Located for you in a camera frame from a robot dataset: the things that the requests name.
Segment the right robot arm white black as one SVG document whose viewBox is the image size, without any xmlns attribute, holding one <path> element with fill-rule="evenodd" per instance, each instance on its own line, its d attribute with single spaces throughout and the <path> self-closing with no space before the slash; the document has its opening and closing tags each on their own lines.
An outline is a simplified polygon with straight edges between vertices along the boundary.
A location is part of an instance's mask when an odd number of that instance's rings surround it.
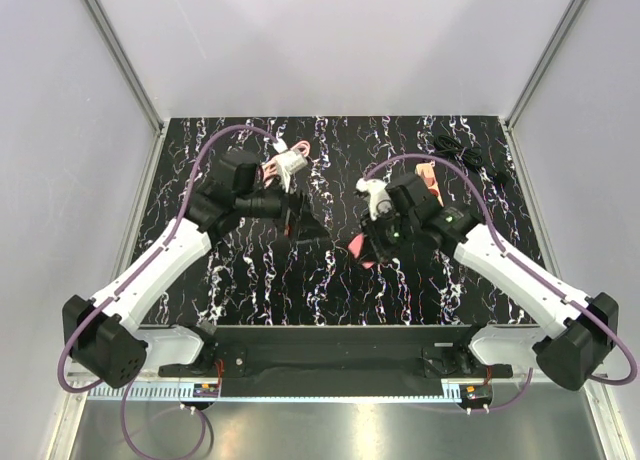
<svg viewBox="0 0 640 460">
<path fill-rule="evenodd" d="M 402 247 L 439 251 L 475 271 L 522 307 L 533 327 L 475 328 L 454 351 L 466 376 L 488 366 L 539 368 L 558 386 L 578 391 L 613 350 L 619 305 L 569 286 L 521 253 L 464 204 L 443 206 L 417 174 L 390 183 L 361 179 L 357 192 L 368 209 L 353 255 L 370 267 L 388 263 Z"/>
</svg>

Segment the wooden red socket power strip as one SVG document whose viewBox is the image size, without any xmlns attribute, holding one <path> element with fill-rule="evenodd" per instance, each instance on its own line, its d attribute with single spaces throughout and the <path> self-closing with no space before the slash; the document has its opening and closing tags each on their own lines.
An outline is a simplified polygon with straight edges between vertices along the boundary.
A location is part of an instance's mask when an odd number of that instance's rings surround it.
<svg viewBox="0 0 640 460">
<path fill-rule="evenodd" d="M 415 167 L 415 173 L 421 177 L 429 192 L 437 198 L 441 205 L 444 205 L 439 184 L 436 178 L 435 163 L 419 163 Z"/>
</svg>

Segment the pink square charger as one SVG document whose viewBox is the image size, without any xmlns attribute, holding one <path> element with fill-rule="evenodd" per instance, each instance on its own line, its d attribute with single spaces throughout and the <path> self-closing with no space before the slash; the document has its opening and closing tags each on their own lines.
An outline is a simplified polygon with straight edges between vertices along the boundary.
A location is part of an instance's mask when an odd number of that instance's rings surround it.
<svg viewBox="0 0 640 460">
<path fill-rule="evenodd" d="M 348 250 L 352 257 L 365 269 L 374 266 L 374 262 L 364 258 L 365 236 L 363 233 L 356 235 L 348 245 Z"/>
</svg>

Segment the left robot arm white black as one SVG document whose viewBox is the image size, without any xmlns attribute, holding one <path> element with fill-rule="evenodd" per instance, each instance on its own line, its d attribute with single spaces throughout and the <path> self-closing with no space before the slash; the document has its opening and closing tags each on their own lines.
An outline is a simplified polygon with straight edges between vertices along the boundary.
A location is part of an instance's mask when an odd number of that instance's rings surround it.
<svg viewBox="0 0 640 460">
<path fill-rule="evenodd" d="M 307 194 L 291 178 L 308 165 L 310 145 L 300 141 L 265 164 L 250 152 L 223 154 L 161 236 L 119 277 L 90 299 L 72 296 L 63 306 L 61 358 L 79 363 L 112 388 L 143 370 L 161 376 L 216 373 L 213 328 L 174 325 L 145 328 L 151 307 L 195 262 L 207 256 L 244 219 L 271 219 L 293 242 L 327 236 Z"/>
</svg>

